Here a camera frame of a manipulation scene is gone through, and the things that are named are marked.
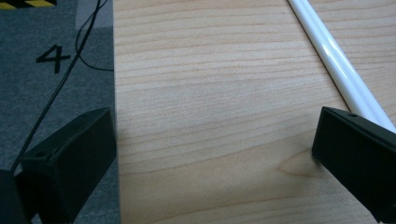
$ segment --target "black wire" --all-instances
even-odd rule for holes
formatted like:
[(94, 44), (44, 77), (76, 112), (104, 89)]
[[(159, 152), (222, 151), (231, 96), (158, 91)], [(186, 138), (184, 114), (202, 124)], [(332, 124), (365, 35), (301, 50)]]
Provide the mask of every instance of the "black wire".
[(41, 112), (40, 117), (37, 119), (35, 122), (35, 126), (33, 129), (30, 131), (28, 137), (26, 138), (23, 147), (21, 148), (20, 154), (18, 155), (17, 159), (14, 161), (14, 163), (11, 166), (11, 172), (15, 173), (15, 170), (18, 167), (18, 164), (20, 163), (21, 156), (25, 153), (26, 149), (29, 147), (30, 142), (32, 141), (33, 136), (35, 135), (35, 132), (38, 129), (38, 126), (40, 126), (41, 121), (43, 121), (44, 117), (47, 115), (47, 112), (50, 110), (50, 106), (52, 105), (53, 101), (55, 100), (56, 96), (60, 92), (61, 88), (64, 86), (64, 83), (66, 82), (67, 78), (69, 77), (71, 71), (73, 70), (73, 67), (76, 64), (76, 61), (78, 60), (79, 55), (81, 54), (82, 50), (84, 49), (85, 43), (87, 42), (88, 36), (90, 35), (91, 29), (93, 27), (93, 24), (95, 23), (96, 15), (99, 11), (99, 6), (100, 6), (100, 1), (97, 1), (96, 9), (92, 13), (92, 20), (90, 27), (88, 28), (87, 33), (84, 35), (84, 38), (81, 41), (81, 45), (78, 48), (76, 56), (73, 58), (73, 61), (70, 63), (69, 67), (67, 68), (66, 73), (64, 73), (64, 77), (62, 78), (61, 82), (59, 83), (58, 87), (56, 88), (55, 92), (51, 95), (49, 98), (49, 101), (47, 102), (46, 107), (44, 107), (43, 111)]
[[(99, 8), (102, 8), (105, 4), (107, 3), (107, 0), (101, 5), (99, 6)], [(92, 18), (93, 13), (91, 14), (91, 16), (84, 22), (84, 24), (82, 24), (82, 26), (79, 28), (78, 30), (78, 34), (76, 37), (76, 43), (75, 43), (75, 48), (76, 51), (78, 49), (78, 39), (79, 39), (79, 35), (81, 34), (82, 29), (87, 25), (88, 21)], [(82, 55), (79, 55), (79, 58), (81, 59), (81, 61), (88, 67), (95, 69), (95, 70), (99, 70), (99, 71), (106, 71), (106, 72), (114, 72), (114, 69), (108, 69), (108, 68), (100, 68), (100, 67), (95, 67), (93, 65), (88, 64), (83, 58)]]

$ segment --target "yellow and black striped tape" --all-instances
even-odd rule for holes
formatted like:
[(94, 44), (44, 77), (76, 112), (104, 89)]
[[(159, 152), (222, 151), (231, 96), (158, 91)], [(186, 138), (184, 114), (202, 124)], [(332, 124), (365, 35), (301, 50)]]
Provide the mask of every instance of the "yellow and black striped tape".
[(56, 0), (0, 0), (0, 9), (53, 6), (56, 6)]

